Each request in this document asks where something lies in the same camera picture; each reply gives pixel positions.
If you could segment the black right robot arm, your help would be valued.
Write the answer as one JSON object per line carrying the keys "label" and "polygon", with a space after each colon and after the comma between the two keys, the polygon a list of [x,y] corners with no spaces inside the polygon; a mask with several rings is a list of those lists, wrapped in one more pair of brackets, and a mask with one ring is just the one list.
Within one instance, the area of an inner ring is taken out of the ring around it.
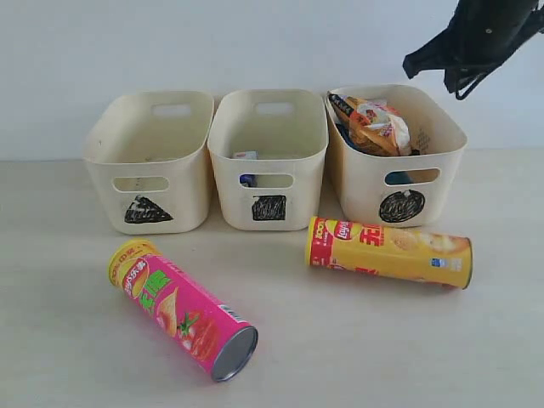
{"label": "black right robot arm", "polygon": [[403,60],[412,79],[422,71],[443,71],[444,85],[464,100],[535,35],[543,33],[537,0],[461,0],[448,26]]}

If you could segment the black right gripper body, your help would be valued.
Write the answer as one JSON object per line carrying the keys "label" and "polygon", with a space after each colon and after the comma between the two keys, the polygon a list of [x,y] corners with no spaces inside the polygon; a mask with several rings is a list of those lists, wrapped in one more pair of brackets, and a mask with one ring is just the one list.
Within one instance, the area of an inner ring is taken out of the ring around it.
{"label": "black right gripper body", "polygon": [[441,32],[446,81],[474,81],[506,57],[510,12],[506,8],[457,8]]}

